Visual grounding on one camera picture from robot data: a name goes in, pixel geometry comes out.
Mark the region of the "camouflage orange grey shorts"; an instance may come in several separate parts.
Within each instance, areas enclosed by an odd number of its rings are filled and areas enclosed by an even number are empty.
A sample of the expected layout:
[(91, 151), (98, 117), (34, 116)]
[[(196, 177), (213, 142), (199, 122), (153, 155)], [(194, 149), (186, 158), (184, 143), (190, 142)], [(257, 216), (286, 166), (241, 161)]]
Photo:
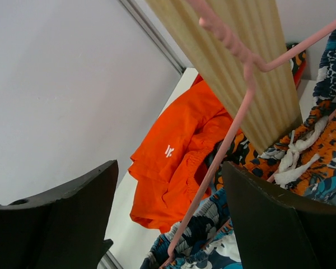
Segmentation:
[[(289, 42), (289, 43), (286, 43), (286, 48), (287, 50), (290, 50), (297, 45), (298, 45), (297, 42)], [(295, 76), (298, 73), (301, 65), (303, 64), (305, 60), (306, 60), (306, 50), (303, 50), (302, 52), (297, 53), (294, 57), (290, 59), (290, 67), (291, 67), (293, 76)]]

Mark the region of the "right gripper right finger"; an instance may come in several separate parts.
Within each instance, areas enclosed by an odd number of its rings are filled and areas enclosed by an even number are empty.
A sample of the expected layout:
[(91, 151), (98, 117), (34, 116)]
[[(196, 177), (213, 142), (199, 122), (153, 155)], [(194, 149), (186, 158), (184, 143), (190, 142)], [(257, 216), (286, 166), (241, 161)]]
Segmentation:
[(230, 162), (222, 178), (243, 268), (336, 268), (336, 206)]

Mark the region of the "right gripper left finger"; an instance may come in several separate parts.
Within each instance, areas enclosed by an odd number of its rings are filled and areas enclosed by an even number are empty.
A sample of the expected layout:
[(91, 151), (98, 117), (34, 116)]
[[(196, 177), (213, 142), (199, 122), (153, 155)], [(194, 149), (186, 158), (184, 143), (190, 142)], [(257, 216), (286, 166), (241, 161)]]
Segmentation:
[(118, 163), (110, 160), (48, 191), (0, 205), (0, 268), (96, 268)]

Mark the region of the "blue orange patterned shorts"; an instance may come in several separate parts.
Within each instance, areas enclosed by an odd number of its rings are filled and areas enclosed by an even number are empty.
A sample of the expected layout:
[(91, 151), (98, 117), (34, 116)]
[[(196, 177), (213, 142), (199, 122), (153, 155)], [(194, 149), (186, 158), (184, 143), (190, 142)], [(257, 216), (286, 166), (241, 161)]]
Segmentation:
[(227, 205), (222, 168), (234, 163), (301, 197), (336, 206), (336, 30), (327, 41), (304, 123), (258, 154), (239, 134), (213, 174), (216, 192), (203, 200), (168, 255), (180, 223), (161, 234), (142, 268), (243, 268)]

